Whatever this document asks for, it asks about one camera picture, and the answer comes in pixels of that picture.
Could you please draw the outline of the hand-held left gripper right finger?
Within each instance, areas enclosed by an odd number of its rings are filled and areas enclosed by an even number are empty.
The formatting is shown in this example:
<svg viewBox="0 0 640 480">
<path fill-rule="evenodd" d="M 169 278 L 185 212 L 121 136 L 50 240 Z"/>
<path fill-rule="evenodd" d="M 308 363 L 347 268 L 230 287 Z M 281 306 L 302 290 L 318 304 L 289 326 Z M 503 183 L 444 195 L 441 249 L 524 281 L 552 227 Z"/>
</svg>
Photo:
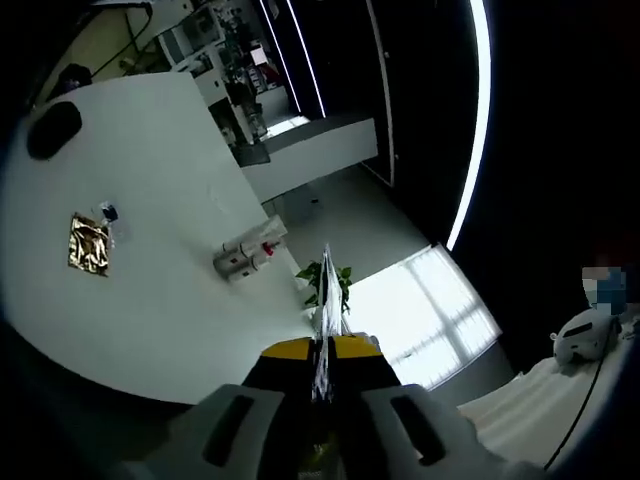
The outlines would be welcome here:
<svg viewBox="0 0 640 480">
<path fill-rule="evenodd" d="M 332 339 L 333 415 L 349 479 L 541 479 L 488 450 L 473 423 L 404 385 L 367 336 Z"/>
</svg>

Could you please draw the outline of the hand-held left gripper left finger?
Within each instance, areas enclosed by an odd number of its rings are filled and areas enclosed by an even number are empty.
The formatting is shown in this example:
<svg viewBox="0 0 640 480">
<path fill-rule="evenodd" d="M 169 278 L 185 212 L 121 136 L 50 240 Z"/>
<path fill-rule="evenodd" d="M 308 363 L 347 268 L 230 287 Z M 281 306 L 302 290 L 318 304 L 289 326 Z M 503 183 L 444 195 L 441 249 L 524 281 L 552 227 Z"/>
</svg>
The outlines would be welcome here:
<svg viewBox="0 0 640 480">
<path fill-rule="evenodd" d="M 295 479 L 308 441 L 314 342 L 276 343 L 241 384 L 224 384 L 173 420 L 120 479 Z"/>
</svg>

